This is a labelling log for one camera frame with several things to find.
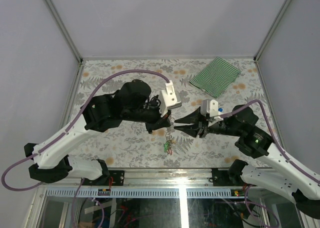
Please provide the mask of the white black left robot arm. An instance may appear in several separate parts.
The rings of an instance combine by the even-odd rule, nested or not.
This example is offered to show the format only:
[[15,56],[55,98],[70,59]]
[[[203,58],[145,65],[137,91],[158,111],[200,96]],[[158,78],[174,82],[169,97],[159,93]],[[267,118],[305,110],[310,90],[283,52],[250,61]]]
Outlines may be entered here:
[[122,121],[144,123],[150,134],[169,127],[169,107],[177,100],[173,82],[166,83],[160,94],[154,97],[150,94],[150,86],[135,79],[115,93],[92,97],[88,105],[82,106],[79,118],[62,129],[62,137],[55,134],[42,143],[24,146],[26,157],[34,161],[28,169],[29,176],[46,184],[81,178],[87,186],[107,185],[111,175],[104,160],[79,159],[70,152],[85,141],[119,127]]

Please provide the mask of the green key tag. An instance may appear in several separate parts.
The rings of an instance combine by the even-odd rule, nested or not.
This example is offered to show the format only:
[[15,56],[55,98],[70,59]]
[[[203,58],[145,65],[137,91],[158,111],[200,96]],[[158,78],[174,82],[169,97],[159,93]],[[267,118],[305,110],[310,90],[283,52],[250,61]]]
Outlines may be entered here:
[[166,151],[169,149],[169,143],[166,142],[166,143],[163,145],[163,147],[164,147],[164,151],[166,152]]

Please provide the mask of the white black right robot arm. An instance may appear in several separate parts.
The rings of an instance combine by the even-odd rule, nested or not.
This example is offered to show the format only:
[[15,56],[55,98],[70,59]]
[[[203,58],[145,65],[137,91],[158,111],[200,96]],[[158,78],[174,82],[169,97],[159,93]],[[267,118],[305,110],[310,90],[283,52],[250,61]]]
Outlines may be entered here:
[[320,176],[287,153],[272,132],[257,127],[259,120],[248,104],[237,105],[223,114],[214,100],[205,102],[191,114],[175,120],[174,129],[193,138],[208,134],[237,137],[235,146],[244,155],[263,162],[280,176],[265,173],[246,161],[236,159],[228,169],[231,184],[255,185],[276,193],[307,216],[320,218]]

